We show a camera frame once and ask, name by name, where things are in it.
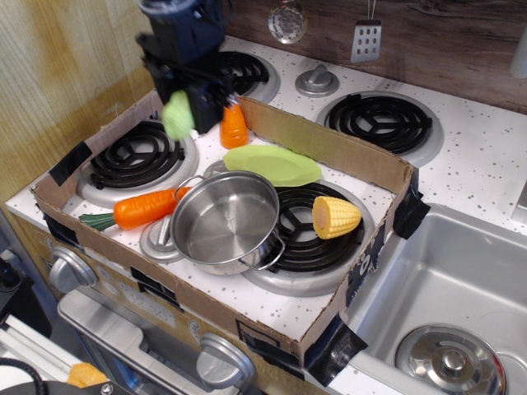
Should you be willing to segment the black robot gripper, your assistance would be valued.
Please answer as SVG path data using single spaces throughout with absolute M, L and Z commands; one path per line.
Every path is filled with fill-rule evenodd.
M 223 120 L 235 99 L 229 67 L 220 56 L 226 22 L 234 12 L 222 6 L 141 6 L 152 31 L 137 43 L 161 102 L 188 87 L 189 104 L 199 134 Z

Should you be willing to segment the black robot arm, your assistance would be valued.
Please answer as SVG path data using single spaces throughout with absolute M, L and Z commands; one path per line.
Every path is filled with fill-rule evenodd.
M 176 91 L 189 99 L 195 129 L 203 134 L 223 118 L 235 89 L 231 70 L 220 55 L 234 4 L 221 1 L 141 1 L 152 32 L 136 41 L 163 104 Z

